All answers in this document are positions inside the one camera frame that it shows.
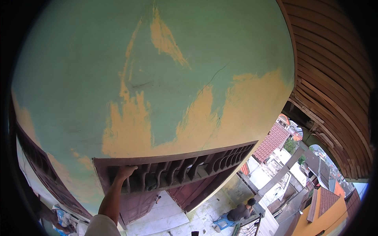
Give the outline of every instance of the gray shirt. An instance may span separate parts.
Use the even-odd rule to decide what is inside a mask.
[[[247,209],[244,205],[244,203],[240,203],[235,209],[231,210],[227,218],[230,221],[239,221],[241,218],[244,217],[244,219],[248,219],[250,217],[249,209]]]

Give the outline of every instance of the tree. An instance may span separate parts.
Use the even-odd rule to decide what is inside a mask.
[[[294,139],[290,138],[286,140],[285,144],[283,145],[283,148],[286,149],[286,151],[289,152],[291,155],[293,155],[295,152],[295,146],[296,142],[294,141]]]
[[[302,154],[297,162],[298,162],[298,164],[301,165],[301,164],[305,163],[305,160],[306,160],[306,157],[305,157],[305,155]]]

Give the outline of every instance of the white sleeve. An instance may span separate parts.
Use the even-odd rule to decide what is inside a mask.
[[[95,215],[89,223],[85,236],[121,236],[114,221],[106,215]]]

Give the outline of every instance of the carved wooden vent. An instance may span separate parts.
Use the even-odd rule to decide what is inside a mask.
[[[140,158],[94,158],[94,165],[106,192],[114,181],[120,165],[138,165],[126,179],[122,193],[166,190],[207,178],[235,167],[250,153],[255,142],[226,148],[181,155]]]
[[[91,219],[92,215],[72,196],[57,176],[47,154],[27,136],[18,123],[15,130],[26,159],[43,185],[60,204],[85,218]]]

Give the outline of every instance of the wooden ceiling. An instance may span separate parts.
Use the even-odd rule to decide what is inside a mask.
[[[289,101],[329,149],[345,178],[372,170],[368,104],[373,72],[357,30],[335,0],[277,0],[292,37],[296,84]]]

